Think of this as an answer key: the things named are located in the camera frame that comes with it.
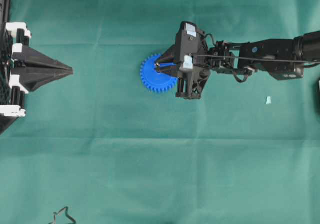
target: white clip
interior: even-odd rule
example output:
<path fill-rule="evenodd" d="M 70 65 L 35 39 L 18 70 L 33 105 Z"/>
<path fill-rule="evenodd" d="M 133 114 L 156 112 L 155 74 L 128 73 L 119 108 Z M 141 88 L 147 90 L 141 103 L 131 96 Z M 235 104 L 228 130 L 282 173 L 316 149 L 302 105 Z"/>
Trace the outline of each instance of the white clip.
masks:
<path fill-rule="evenodd" d="M 20 83 L 20 75 L 10 75 L 9 86 L 11 89 L 12 87 L 19 87 L 20 91 L 29 94 L 29 91 Z"/>
<path fill-rule="evenodd" d="M 26 110 L 21 109 L 19 105 L 0 105 L 0 114 L 11 118 L 24 118 Z"/>
<path fill-rule="evenodd" d="M 183 68 L 185 68 L 185 69 L 193 69 L 194 68 L 193 58 L 191 56 L 188 56 L 188 55 L 184 56 Z"/>
<path fill-rule="evenodd" d="M 7 22 L 5 24 L 5 28 L 8 32 L 11 33 L 13 38 L 17 38 L 17 30 L 23 29 L 24 36 L 28 38 L 32 38 L 31 31 L 28 30 L 27 24 L 25 22 Z"/>

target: black triangular part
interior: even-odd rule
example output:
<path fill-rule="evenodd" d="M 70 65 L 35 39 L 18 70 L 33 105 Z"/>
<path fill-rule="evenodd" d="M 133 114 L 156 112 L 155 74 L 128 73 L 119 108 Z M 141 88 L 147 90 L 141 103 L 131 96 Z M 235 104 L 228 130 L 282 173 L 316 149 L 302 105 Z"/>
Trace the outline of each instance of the black triangular part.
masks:
<path fill-rule="evenodd" d="M 52 59 L 27 45 L 22 46 L 22 52 L 14 52 L 12 59 L 23 61 L 27 67 L 72 70 L 71 67 Z"/>
<path fill-rule="evenodd" d="M 155 62 L 159 64 L 173 63 L 175 59 L 175 45 L 172 45 L 166 52 L 160 56 Z"/>
<path fill-rule="evenodd" d="M 20 84 L 23 85 L 29 92 L 34 92 L 45 84 L 72 75 L 73 70 L 16 67 L 11 70 L 11 74 L 20 75 Z"/>

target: wire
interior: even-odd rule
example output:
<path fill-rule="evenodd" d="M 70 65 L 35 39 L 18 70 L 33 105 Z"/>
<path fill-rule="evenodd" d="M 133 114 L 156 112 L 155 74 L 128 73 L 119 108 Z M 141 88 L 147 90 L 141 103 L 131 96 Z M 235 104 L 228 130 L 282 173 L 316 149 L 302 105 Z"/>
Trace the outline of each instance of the wire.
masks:
<path fill-rule="evenodd" d="M 53 213 L 53 222 L 51 222 L 51 223 L 49 223 L 49 224 L 56 224 L 57 216 L 58 216 L 60 213 L 62 213 L 63 211 L 64 211 L 65 216 L 66 216 L 70 221 L 72 221 L 72 224 L 77 224 L 76 220 L 69 215 L 69 213 L 68 213 L 69 207 L 67 207 L 67 206 L 64 207 L 64 208 L 62 208 L 62 209 L 61 209 L 60 211 L 58 211 L 58 212 L 54 212 L 54 213 Z"/>
<path fill-rule="evenodd" d="M 320 63 L 312 64 L 312 65 L 305 65 L 304 68 L 314 68 L 318 66 Z"/>
<path fill-rule="evenodd" d="M 204 36 L 204 39 L 207 39 L 208 36 L 211 37 L 212 44 L 213 44 L 213 46 L 215 47 L 215 46 L 216 46 L 216 43 L 215 43 L 215 38 L 214 38 L 214 36 L 209 33 L 209 34 L 207 34 L 207 35 Z"/>
<path fill-rule="evenodd" d="M 278 59 L 259 59 L 251 57 L 240 57 L 240 56 L 222 56 L 222 55 L 206 55 L 206 54 L 192 54 L 195 57 L 207 57 L 207 58 L 223 58 L 223 59 L 239 59 L 256 62 L 274 62 L 274 63 L 310 63 L 313 65 L 305 65 L 304 68 L 313 68 L 320 64 L 320 61 L 305 61 L 305 60 L 278 60 Z"/>

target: white label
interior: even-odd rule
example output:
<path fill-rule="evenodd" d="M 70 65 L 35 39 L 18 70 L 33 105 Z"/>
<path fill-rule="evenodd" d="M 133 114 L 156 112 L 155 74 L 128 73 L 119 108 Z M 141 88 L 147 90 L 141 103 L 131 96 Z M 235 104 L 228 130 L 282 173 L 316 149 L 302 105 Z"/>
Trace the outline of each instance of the white label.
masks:
<path fill-rule="evenodd" d="M 197 37 L 196 27 L 194 25 L 190 25 L 188 23 L 185 24 L 186 34 Z"/>

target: black cable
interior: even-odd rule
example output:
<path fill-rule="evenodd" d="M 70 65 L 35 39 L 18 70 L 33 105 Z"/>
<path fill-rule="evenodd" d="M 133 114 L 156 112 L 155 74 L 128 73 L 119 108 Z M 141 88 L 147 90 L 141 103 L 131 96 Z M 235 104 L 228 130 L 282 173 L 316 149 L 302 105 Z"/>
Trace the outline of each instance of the black cable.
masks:
<path fill-rule="evenodd" d="M 215 38 L 214 38 L 214 36 L 209 33 L 209 34 L 207 34 L 207 35 L 204 36 L 204 39 L 207 39 L 208 36 L 211 37 L 212 44 L 213 44 L 213 46 L 215 47 L 215 46 L 216 46 L 216 43 L 215 43 Z"/>
<path fill-rule="evenodd" d="M 312 65 L 304 65 L 304 68 L 314 68 L 316 66 L 318 66 L 320 63 L 316 63 L 316 64 L 312 64 Z"/>
<path fill-rule="evenodd" d="M 222 55 L 206 55 L 206 54 L 192 54 L 195 57 L 208 57 L 208 58 L 224 58 L 224 59 L 239 59 L 256 62 L 274 62 L 274 63 L 310 63 L 313 65 L 305 65 L 304 68 L 313 68 L 320 64 L 320 61 L 305 61 L 305 60 L 278 60 L 278 59 L 258 59 L 251 57 L 240 56 L 222 56 Z"/>

